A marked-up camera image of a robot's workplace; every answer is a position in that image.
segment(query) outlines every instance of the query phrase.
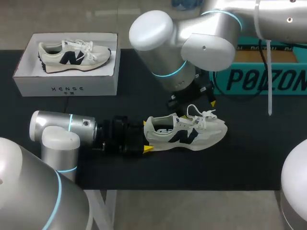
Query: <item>white shoebox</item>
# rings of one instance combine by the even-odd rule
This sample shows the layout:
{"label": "white shoebox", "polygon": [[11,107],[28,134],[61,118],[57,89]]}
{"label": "white shoebox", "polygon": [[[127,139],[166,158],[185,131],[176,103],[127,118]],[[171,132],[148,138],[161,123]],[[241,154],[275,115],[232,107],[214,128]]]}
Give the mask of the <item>white shoebox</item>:
{"label": "white shoebox", "polygon": [[[106,65],[88,72],[68,70],[45,73],[38,59],[38,44],[59,44],[62,40],[93,41],[107,46],[111,57]],[[48,33],[33,34],[14,73],[14,80],[22,96],[101,96],[116,95],[120,48],[118,35],[111,33]]]}

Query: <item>shoebox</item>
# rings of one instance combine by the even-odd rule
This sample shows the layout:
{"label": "shoebox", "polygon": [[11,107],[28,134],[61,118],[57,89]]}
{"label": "shoebox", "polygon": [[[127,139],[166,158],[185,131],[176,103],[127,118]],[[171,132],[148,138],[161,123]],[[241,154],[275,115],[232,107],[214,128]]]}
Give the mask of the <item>shoebox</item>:
{"label": "shoebox", "polygon": [[[294,47],[292,51],[272,50],[272,93],[275,95],[307,94],[307,50]],[[225,94],[268,94],[267,71],[259,51],[237,51],[226,70],[216,73],[216,83]]]}
{"label": "shoebox", "polygon": [[[109,61],[101,68],[82,72],[68,70],[48,74],[38,58],[38,44],[59,44],[62,40],[93,41],[94,45],[111,49]],[[120,48],[118,35],[111,33],[47,33],[33,34],[13,79],[24,97],[32,96],[101,96],[116,95]]]}

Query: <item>black mat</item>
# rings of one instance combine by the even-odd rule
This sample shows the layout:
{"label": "black mat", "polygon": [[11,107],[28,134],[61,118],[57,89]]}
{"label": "black mat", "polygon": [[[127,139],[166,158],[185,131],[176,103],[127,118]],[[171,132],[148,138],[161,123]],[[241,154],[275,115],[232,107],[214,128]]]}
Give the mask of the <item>black mat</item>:
{"label": "black mat", "polygon": [[[23,98],[12,75],[21,51],[0,51],[0,137],[39,155],[28,126],[35,110],[62,112],[65,98]],[[151,76],[133,50],[122,50],[117,96],[71,97],[67,113],[113,115],[130,119],[169,114],[168,94]],[[210,109],[206,98],[196,105]],[[138,160],[82,152],[77,184],[83,189],[278,190],[285,157],[307,138],[307,97],[274,96],[273,115],[267,96],[235,103],[217,97],[216,114],[226,121],[228,136],[203,151],[172,149]]]}

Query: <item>blue led ring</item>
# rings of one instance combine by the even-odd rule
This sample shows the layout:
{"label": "blue led ring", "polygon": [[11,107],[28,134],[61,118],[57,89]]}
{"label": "blue led ring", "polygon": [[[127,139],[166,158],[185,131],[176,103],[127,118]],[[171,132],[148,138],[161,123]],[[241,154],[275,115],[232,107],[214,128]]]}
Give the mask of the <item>blue led ring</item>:
{"label": "blue led ring", "polygon": [[152,73],[152,74],[155,75],[156,77],[160,77],[160,78],[165,78],[165,77],[173,76],[173,75],[175,75],[176,73],[178,73],[179,71],[181,71],[181,69],[185,66],[186,62],[187,62],[187,61],[185,61],[179,69],[177,69],[175,72],[173,72],[173,73],[171,73],[171,74],[167,74],[167,75],[157,75],[157,74],[154,74],[154,73]]}
{"label": "blue led ring", "polygon": [[238,17],[235,16],[234,14],[232,14],[232,13],[229,13],[229,12],[227,12],[227,11],[214,10],[214,11],[207,11],[207,12],[204,12],[204,13],[202,13],[202,15],[207,14],[207,13],[224,13],[224,14],[227,14],[227,15],[233,17],[234,19],[236,19],[236,20],[238,21],[238,23],[240,24],[241,30],[242,30],[242,23],[240,22],[240,20],[238,19]]}
{"label": "blue led ring", "polygon": [[68,131],[69,132],[71,131],[71,123],[72,123],[72,114],[71,114],[71,117],[69,119],[69,125],[68,125]]}
{"label": "blue led ring", "polygon": [[71,172],[71,171],[74,171],[77,169],[77,166],[74,167],[73,169],[68,169],[68,170],[58,170],[59,173],[68,173],[68,172]]}
{"label": "blue led ring", "polygon": [[58,198],[57,198],[56,204],[55,204],[55,206],[54,206],[54,209],[53,209],[53,211],[52,211],[52,213],[51,213],[51,215],[50,215],[50,217],[49,217],[47,223],[45,224],[45,226],[43,227],[42,230],[47,230],[47,229],[50,227],[50,225],[51,225],[51,223],[52,223],[52,221],[53,221],[53,219],[54,219],[54,217],[55,217],[55,215],[56,215],[56,213],[57,213],[57,211],[58,211],[59,204],[60,204],[60,202],[61,202],[61,197],[62,197],[62,182],[61,182],[61,178],[60,178],[58,172],[57,172],[57,171],[55,171],[55,172],[56,172],[56,174],[57,174],[58,182],[59,182]]}

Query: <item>sneaker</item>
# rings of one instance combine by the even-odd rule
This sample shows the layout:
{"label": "sneaker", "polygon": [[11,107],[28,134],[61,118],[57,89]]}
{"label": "sneaker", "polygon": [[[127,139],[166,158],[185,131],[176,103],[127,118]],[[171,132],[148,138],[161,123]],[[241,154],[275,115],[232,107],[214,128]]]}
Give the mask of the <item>sneaker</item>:
{"label": "sneaker", "polygon": [[38,58],[46,73],[67,70],[91,71],[102,67],[110,59],[111,50],[104,46],[94,46],[93,42],[62,41],[58,45],[39,43]]}
{"label": "sneaker", "polygon": [[[201,116],[190,116],[194,107]],[[176,114],[163,117],[149,117],[144,124],[144,135],[154,151],[185,147],[189,150],[204,150],[223,139],[227,132],[224,121],[217,118],[214,110],[199,112],[195,105],[187,108],[187,118]]]}

